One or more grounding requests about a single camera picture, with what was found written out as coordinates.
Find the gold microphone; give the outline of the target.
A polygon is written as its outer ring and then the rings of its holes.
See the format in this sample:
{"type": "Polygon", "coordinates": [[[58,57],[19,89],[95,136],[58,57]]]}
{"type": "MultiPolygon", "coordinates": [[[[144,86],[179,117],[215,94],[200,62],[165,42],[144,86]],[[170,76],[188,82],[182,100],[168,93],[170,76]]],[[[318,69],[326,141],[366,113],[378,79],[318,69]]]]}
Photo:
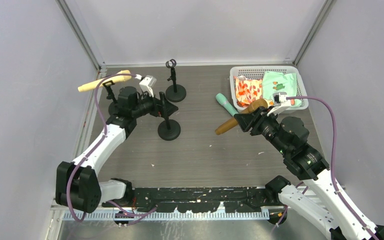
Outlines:
{"type": "Polygon", "coordinates": [[[254,111],[256,111],[259,107],[268,108],[270,105],[268,102],[264,99],[258,99],[253,101],[248,107],[246,107],[244,110],[242,110],[240,113],[235,114],[233,117],[231,117],[229,120],[221,124],[216,130],[216,135],[221,135],[226,133],[227,131],[231,130],[232,128],[238,126],[240,124],[241,119],[246,114],[251,114],[254,111]]]}

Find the black mic stand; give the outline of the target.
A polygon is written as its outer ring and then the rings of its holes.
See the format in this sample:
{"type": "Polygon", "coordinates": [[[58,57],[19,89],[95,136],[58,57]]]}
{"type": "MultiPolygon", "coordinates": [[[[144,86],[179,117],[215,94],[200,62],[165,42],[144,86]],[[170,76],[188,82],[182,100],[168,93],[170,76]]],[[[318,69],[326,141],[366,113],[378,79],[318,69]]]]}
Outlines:
{"type": "Polygon", "coordinates": [[[165,66],[170,69],[170,77],[167,81],[172,81],[172,85],[165,91],[165,96],[170,102],[174,103],[181,102],[187,95],[186,89],[182,85],[177,84],[176,65],[175,59],[170,59],[165,63],[165,66]]]}
{"type": "Polygon", "coordinates": [[[110,103],[110,105],[108,107],[108,113],[110,115],[114,115],[114,116],[120,118],[122,116],[121,115],[121,108],[119,106],[119,101],[116,98],[116,96],[114,94],[114,91],[112,89],[113,85],[115,85],[115,83],[112,80],[103,83],[103,87],[105,88],[105,90],[107,92],[106,99],[107,100],[112,100],[112,103],[110,103]]]}
{"type": "Polygon", "coordinates": [[[157,128],[157,133],[159,137],[165,141],[173,141],[179,137],[181,133],[180,124],[170,117],[162,117],[163,122],[161,122],[157,128]]]}

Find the mint green microphone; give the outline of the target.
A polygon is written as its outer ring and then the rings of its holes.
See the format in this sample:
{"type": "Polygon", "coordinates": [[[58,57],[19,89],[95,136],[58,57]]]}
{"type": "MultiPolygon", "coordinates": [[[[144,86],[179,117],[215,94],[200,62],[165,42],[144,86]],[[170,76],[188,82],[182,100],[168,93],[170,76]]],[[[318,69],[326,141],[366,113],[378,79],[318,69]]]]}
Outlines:
{"type": "Polygon", "coordinates": [[[232,106],[232,104],[229,102],[229,100],[224,94],[218,93],[215,96],[215,99],[232,117],[235,114],[238,114],[238,111],[235,109],[235,107],[232,106]]]}

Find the beige microphone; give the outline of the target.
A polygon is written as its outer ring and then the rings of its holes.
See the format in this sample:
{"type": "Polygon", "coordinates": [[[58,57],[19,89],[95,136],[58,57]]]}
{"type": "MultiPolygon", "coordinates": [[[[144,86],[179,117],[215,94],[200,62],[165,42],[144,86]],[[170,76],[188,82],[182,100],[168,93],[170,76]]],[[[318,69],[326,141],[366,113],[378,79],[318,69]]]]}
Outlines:
{"type": "Polygon", "coordinates": [[[102,87],[104,84],[113,82],[113,83],[119,83],[119,82],[125,82],[130,80],[135,75],[132,74],[129,70],[121,70],[117,72],[116,74],[109,75],[107,77],[85,83],[77,88],[78,92],[87,92],[94,90],[96,87],[102,87]]]}

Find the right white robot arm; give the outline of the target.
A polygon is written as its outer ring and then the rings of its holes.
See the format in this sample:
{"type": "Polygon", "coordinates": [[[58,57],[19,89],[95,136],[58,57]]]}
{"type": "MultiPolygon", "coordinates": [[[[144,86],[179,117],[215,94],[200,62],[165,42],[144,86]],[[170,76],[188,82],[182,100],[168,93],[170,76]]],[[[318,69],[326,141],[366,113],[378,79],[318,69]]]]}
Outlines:
{"type": "Polygon", "coordinates": [[[277,176],[265,185],[272,197],[297,211],[328,240],[384,240],[384,226],[375,224],[347,196],[334,187],[328,162],[308,144],[308,129],[300,118],[288,116],[277,122],[260,107],[239,113],[234,119],[243,132],[262,135],[278,150],[286,168],[313,191],[322,205],[309,199],[287,179],[277,176]]]}

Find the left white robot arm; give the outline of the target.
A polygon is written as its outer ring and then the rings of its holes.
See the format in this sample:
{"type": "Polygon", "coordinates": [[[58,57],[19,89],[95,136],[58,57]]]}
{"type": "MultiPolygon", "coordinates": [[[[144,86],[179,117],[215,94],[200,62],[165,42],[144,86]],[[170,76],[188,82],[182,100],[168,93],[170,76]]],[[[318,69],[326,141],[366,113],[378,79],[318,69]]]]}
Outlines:
{"type": "Polygon", "coordinates": [[[101,133],[82,154],[57,167],[55,201],[59,205],[92,213],[108,201],[133,200],[131,182],[120,178],[99,182],[98,175],[114,150],[131,135],[138,118],[146,115],[163,118],[157,132],[165,141],[180,134],[179,123],[170,119],[179,108],[167,100],[164,92],[155,97],[127,86],[120,89],[118,97],[113,94],[109,97],[113,98],[108,108],[110,116],[101,133]]]}

